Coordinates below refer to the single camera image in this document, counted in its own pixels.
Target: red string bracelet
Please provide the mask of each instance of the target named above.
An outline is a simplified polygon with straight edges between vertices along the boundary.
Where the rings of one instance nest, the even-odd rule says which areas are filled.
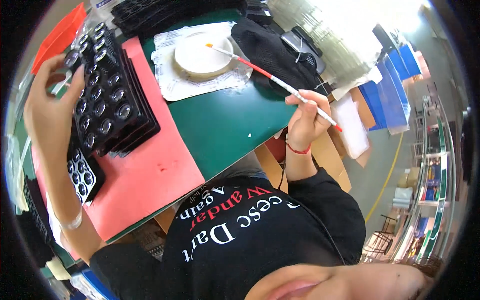
[[[307,148],[307,150],[305,150],[305,151],[293,150],[292,147],[290,147],[290,144],[289,144],[289,143],[287,143],[287,146],[288,146],[288,148],[289,148],[293,153],[296,153],[296,154],[307,154],[307,153],[310,151],[310,148],[311,148],[312,144],[308,145],[308,148]]]

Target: black cable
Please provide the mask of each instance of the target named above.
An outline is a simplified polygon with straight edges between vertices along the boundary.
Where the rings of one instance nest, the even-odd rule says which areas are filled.
[[[278,185],[278,190],[280,190],[280,186],[282,185],[283,175],[285,173],[286,166],[287,166],[287,160],[285,159],[285,162],[283,163],[283,167],[282,167],[282,180],[280,181],[280,184]],[[333,240],[332,236],[330,235],[330,232],[328,232],[327,226],[325,226],[325,224],[322,222],[322,220],[316,214],[314,214],[308,207],[306,207],[303,203],[301,203],[300,201],[298,201],[298,200],[296,200],[292,197],[290,197],[290,198],[293,200],[293,202],[295,202],[295,204],[300,205],[304,210],[306,210],[307,213],[309,213],[315,219],[315,221],[317,221],[323,227],[323,229],[327,233],[328,239],[330,240],[333,248],[335,249],[336,253],[338,254],[338,257],[340,257],[340,260],[342,261],[342,264],[347,265],[347,263],[343,259],[342,253],[340,253],[340,250],[336,246],[335,241]]]

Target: silver bangle bracelet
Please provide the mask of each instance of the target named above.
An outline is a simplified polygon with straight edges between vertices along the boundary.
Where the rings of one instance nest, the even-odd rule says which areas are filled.
[[[47,196],[47,201],[51,202],[50,197],[48,195],[48,192],[47,192],[46,196]],[[52,214],[53,214],[53,216],[55,217],[55,219],[57,220],[58,224],[60,225],[60,227],[62,229],[74,230],[74,229],[79,228],[80,225],[82,224],[83,216],[84,216],[84,208],[82,206],[80,206],[80,212],[78,212],[78,215],[75,218],[75,220],[73,220],[70,224],[67,224],[67,225],[63,225],[60,222],[60,220],[57,218],[57,216],[55,215],[55,212],[53,210],[52,210]]]
[[[75,220],[72,221],[70,224],[67,224],[67,225],[63,225],[62,223],[59,222],[60,227],[62,227],[62,229],[68,229],[68,230],[74,230],[74,229],[79,228],[80,225],[82,224],[82,221],[83,221],[83,214],[84,214],[84,208],[80,206],[80,212],[78,213]]]

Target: pink mat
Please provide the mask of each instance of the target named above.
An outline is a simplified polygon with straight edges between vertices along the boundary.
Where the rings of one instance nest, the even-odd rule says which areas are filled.
[[[97,157],[106,181],[92,205],[84,208],[103,240],[205,183],[160,93],[139,39],[134,37],[122,46],[132,59],[161,130],[125,158]],[[45,181],[33,147],[32,157],[46,202]],[[71,255],[75,260],[79,258],[75,253]]]

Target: lips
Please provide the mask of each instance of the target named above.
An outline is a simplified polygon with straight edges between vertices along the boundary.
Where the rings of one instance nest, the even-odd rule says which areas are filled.
[[[301,297],[318,284],[318,282],[304,280],[292,281],[275,289],[268,297],[268,300],[288,300],[292,297]]]

